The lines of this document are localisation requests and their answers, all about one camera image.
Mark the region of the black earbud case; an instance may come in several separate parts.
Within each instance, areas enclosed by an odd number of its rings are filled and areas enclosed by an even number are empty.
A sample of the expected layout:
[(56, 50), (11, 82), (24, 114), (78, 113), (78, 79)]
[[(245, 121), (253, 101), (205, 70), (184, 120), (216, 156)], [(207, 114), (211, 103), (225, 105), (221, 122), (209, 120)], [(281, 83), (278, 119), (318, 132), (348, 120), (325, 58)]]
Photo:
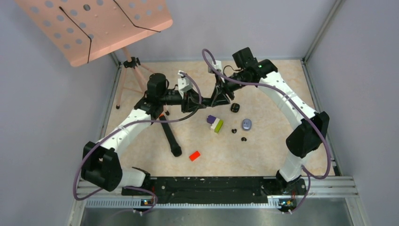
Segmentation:
[(233, 104), (230, 106), (230, 111), (231, 111), (232, 113), (237, 113), (239, 110), (240, 110), (240, 104), (238, 104), (238, 103), (233, 103)]
[(212, 105), (212, 99), (210, 99), (210, 98), (204, 98), (204, 99), (202, 99), (201, 104), (204, 105), (204, 106), (206, 106), (206, 107), (211, 107), (211, 105)]

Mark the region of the purple white green block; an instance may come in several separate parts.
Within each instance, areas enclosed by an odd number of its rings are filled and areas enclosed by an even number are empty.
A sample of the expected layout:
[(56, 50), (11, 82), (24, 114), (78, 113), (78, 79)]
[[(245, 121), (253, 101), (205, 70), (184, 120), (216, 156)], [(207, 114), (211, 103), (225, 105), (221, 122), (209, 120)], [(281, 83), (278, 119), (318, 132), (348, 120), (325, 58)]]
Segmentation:
[(220, 118), (217, 118), (213, 115), (208, 115), (206, 119), (207, 123), (210, 125), (210, 129), (215, 132), (216, 134), (219, 133), (221, 130), (224, 121), (221, 120)]

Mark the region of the silver blue earbud case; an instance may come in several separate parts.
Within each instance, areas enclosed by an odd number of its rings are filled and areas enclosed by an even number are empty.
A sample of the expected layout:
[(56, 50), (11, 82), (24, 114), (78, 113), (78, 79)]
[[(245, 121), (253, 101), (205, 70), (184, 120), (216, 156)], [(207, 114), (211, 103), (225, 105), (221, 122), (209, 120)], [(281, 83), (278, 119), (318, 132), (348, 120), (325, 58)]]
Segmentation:
[(241, 123), (241, 127), (244, 131), (250, 131), (252, 128), (252, 121), (248, 118), (245, 118), (242, 123)]

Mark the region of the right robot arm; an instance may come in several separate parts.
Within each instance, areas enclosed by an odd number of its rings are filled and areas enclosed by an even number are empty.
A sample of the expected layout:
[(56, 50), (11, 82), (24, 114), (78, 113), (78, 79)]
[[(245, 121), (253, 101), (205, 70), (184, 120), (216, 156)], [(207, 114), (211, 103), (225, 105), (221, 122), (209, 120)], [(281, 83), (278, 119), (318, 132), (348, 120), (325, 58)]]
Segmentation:
[[(287, 137), (289, 150), (283, 167), (276, 174), (276, 188), (282, 194), (288, 194), (295, 188), (295, 181), (302, 172), (315, 179), (325, 179), (331, 168), (331, 154), (326, 141), (329, 115), (317, 112), (308, 106), (284, 81), (278, 68), (268, 59), (258, 61), (250, 48), (244, 48), (233, 54), (240, 71), (230, 77), (215, 68), (216, 60), (208, 49), (202, 50), (202, 57), (216, 75), (224, 79), (225, 86), (234, 92), (245, 86), (255, 86), (267, 95), (284, 114), (293, 132)], [(208, 61), (206, 54), (212, 58)], [(311, 174), (304, 166), (309, 153), (323, 145), (327, 154), (327, 169), (323, 176)]]

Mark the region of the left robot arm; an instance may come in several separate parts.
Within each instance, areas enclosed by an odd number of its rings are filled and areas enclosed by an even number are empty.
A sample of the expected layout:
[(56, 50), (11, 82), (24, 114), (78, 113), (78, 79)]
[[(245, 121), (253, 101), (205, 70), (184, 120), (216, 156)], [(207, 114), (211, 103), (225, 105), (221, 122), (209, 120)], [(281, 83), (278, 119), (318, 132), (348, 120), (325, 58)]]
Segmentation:
[(147, 173), (139, 168), (123, 168), (120, 156), (134, 139), (147, 127), (159, 123), (158, 117), (165, 105), (184, 105), (189, 95), (194, 95), (194, 103), (202, 103), (196, 82), (183, 71), (178, 72), (177, 89), (169, 89), (165, 75), (154, 73), (149, 77), (144, 96), (134, 106), (127, 118), (109, 135), (101, 140), (88, 142), (83, 151), (83, 164), (80, 177), (97, 187), (111, 192), (118, 186), (133, 186), (139, 194), (150, 191), (151, 182)]

